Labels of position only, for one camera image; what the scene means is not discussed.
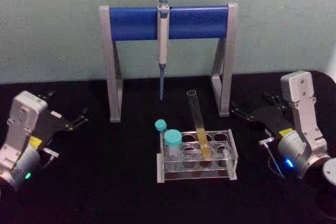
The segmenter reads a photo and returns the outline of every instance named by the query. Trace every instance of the green led light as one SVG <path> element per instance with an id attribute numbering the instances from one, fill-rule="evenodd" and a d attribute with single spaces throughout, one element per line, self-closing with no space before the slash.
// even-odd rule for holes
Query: green led light
<path id="1" fill-rule="evenodd" d="M 27 173 L 26 179 L 29 179 L 31 177 L 31 173 Z"/>

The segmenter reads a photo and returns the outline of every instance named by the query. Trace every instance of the yellow liquid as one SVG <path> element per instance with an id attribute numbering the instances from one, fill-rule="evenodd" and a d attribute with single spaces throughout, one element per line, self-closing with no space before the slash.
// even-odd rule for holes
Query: yellow liquid
<path id="1" fill-rule="evenodd" d="M 200 143 L 201 152 L 202 152 L 203 157 L 211 158 L 211 152 L 208 147 L 208 140 L 206 138 L 205 129 L 197 128 L 196 131 L 197 131 L 198 142 Z"/>

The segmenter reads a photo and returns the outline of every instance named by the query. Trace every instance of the wall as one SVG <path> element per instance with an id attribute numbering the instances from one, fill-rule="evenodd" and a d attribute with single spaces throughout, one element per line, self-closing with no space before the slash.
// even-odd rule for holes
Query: wall
<path id="1" fill-rule="evenodd" d="M 99 5 L 155 6 L 158 0 L 0 0 L 0 82 L 104 78 Z M 238 2 L 235 72 L 322 69 L 336 32 L 334 0 Z M 157 77 L 156 42 L 119 42 L 126 78 Z M 209 74 L 216 40 L 171 41 L 168 76 Z"/>

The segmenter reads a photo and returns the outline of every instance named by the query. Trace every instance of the test tube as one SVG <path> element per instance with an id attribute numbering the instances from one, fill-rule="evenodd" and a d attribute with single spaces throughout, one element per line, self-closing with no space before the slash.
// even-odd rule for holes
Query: test tube
<path id="1" fill-rule="evenodd" d="M 208 146 L 208 140 L 206 138 L 206 133 L 204 129 L 202 114 L 200 104 L 198 103 L 196 90 L 189 90 L 187 92 L 189 106 L 191 110 L 191 114 L 193 115 L 195 128 L 197 132 L 198 142 L 201 146 L 201 152 L 204 158 L 211 158 L 211 152 Z"/>

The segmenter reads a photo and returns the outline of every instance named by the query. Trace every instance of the black tabletop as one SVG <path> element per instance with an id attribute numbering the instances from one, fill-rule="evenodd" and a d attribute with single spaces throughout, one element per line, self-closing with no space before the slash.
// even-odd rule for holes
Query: black tabletop
<path id="1" fill-rule="evenodd" d="M 281 95 L 284 74 L 236 74 L 231 100 L 246 111 L 265 106 L 261 93 Z M 336 85 L 322 73 L 312 74 L 318 126 L 335 157 Z M 160 147 L 154 122 L 163 118 L 170 129 L 194 130 L 186 97 L 190 89 L 197 91 L 207 131 L 232 130 L 239 155 L 237 180 L 156 183 Z M 334 223 L 317 207 L 316 188 L 281 164 L 286 180 L 269 170 L 268 154 L 258 145 L 266 137 L 263 131 L 248 129 L 232 115 L 218 117 L 209 77 L 166 78 L 163 102 L 158 79 L 125 80 L 121 123 L 109 122 L 105 81 L 5 84 L 0 90 L 0 144 L 12 99 L 22 90 L 54 90 L 50 109 L 71 120 L 88 107 L 90 120 L 74 133 L 56 135 L 50 148 L 59 158 L 0 200 L 1 224 Z M 291 110 L 286 117 L 292 122 Z"/>

